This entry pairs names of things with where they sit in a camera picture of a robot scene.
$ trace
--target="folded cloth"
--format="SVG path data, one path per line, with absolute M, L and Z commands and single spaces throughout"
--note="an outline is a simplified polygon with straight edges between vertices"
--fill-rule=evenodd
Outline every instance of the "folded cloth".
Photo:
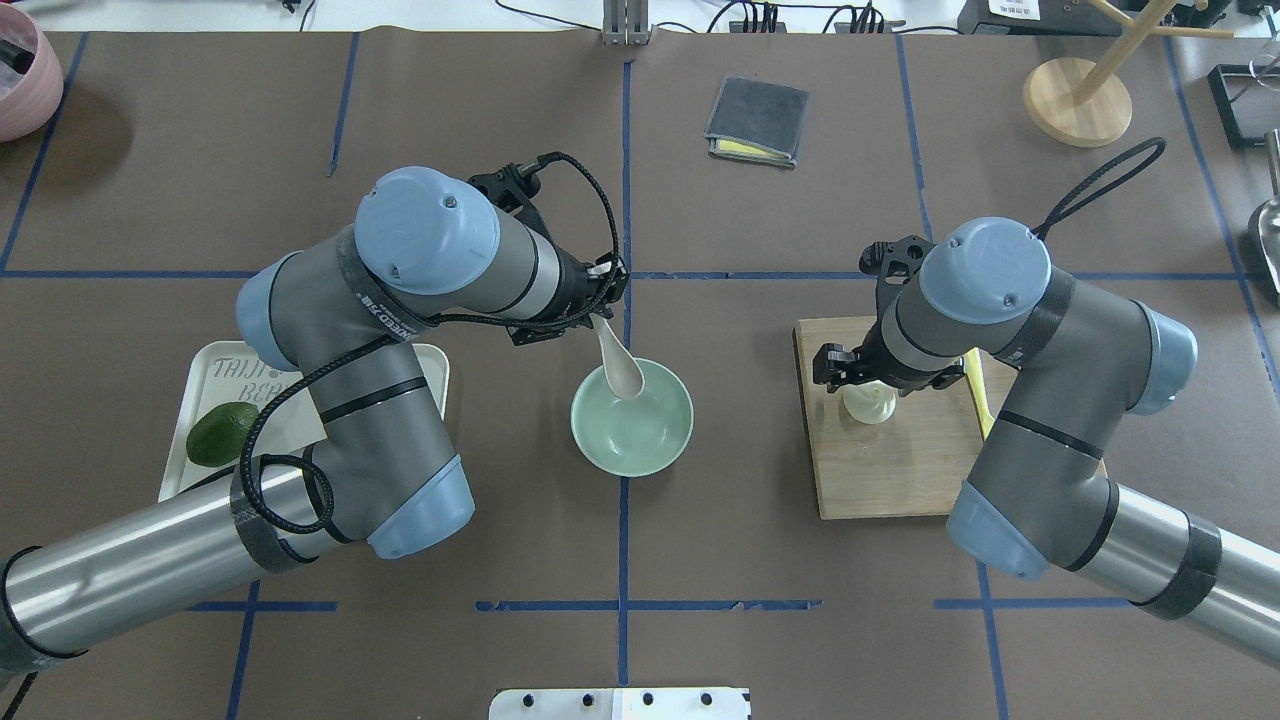
M 795 168 L 809 94 L 785 85 L 728 77 L 707 123 L 710 154 Z

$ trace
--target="light blue cap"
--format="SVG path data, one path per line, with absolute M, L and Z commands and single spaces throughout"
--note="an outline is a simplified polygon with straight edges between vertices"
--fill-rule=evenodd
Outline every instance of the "light blue cap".
M 1187 380 L 1192 379 L 1192 372 L 1196 370 L 1198 351 L 1196 336 L 1187 325 L 1142 302 L 1138 306 L 1147 315 L 1147 327 L 1151 328 L 1151 370 L 1147 373 L 1147 387 L 1142 391 L 1142 397 L 1129 413 L 1153 415 L 1169 407 L 1174 396 L 1187 387 Z
M 369 536 L 369 544 L 383 560 L 404 557 L 461 530 L 475 511 L 462 457 L 454 455 Z
M 972 325 L 992 325 L 1034 307 L 1052 269 L 1048 250 L 1027 225 L 978 218 L 929 251 L 918 282 L 938 313 Z
M 947 534 L 960 550 L 1023 580 L 1038 580 L 1048 560 L 978 488 L 965 480 L 947 519 Z
M 280 265 L 294 255 L 297 252 L 289 252 L 271 263 L 265 270 L 250 278 L 236 296 L 236 327 L 239 328 L 241 337 L 264 363 L 276 370 L 287 372 L 296 372 L 298 368 L 280 352 L 280 346 L 275 343 L 275 333 L 271 332 L 271 286 L 275 284 Z
M 479 190 L 430 168 L 387 173 L 356 211 L 360 259 L 415 295 L 444 295 L 479 278 L 499 234 L 498 211 Z

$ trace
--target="gray robot arm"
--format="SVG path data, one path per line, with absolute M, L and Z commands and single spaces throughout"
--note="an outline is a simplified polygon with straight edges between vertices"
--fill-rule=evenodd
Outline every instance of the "gray robot arm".
M 892 247 L 882 269 L 914 259 L 918 272 L 878 296 L 861 347 L 819 352 L 814 378 L 915 391 L 972 347 L 1019 369 L 947 521 L 952 541 L 1024 579 L 1050 564 L 1089 577 L 1280 666 L 1280 555 L 1096 474 L 1121 416 L 1164 409 L 1189 379 L 1190 331 L 1059 270 L 1014 220 Z
M 328 439 L 300 454 L 324 469 L 332 500 L 317 497 L 301 469 L 259 456 L 257 503 L 228 477 L 14 555 L 0 577 L 0 685 L 346 542 L 367 541 L 393 559 L 465 525 L 475 505 L 461 460 L 403 341 L 451 307 L 521 325 L 517 343 L 557 337 L 589 324 L 588 313 L 608 315 L 627 279 L 616 255 L 607 266 L 580 263 L 530 215 L 534 173 L 549 158 L 470 184 L 426 168 L 396 170 L 352 227 L 248 281 L 237 320 L 270 365 L 306 375 L 378 347 L 308 388 Z M 543 232 L 495 204 L 518 208 Z M 317 523 L 325 507 L 332 518 Z

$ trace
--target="pink bowl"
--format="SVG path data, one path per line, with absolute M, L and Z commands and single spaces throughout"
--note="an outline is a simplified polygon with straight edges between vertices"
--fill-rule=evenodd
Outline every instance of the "pink bowl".
M 0 36 L 28 50 L 36 45 L 36 60 L 27 74 L 8 92 L 0 90 L 0 142 L 6 142 L 40 129 L 54 117 L 63 99 L 63 67 L 45 33 L 13 5 L 0 4 Z

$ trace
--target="mint green bowl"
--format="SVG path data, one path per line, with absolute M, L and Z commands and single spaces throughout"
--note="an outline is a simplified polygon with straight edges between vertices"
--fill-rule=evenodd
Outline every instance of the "mint green bowl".
M 671 465 L 694 433 L 694 401 L 675 373 L 637 357 L 644 391 L 618 400 L 604 380 L 604 368 L 579 386 L 570 410 L 573 441 L 596 468 L 612 475 L 640 478 Z

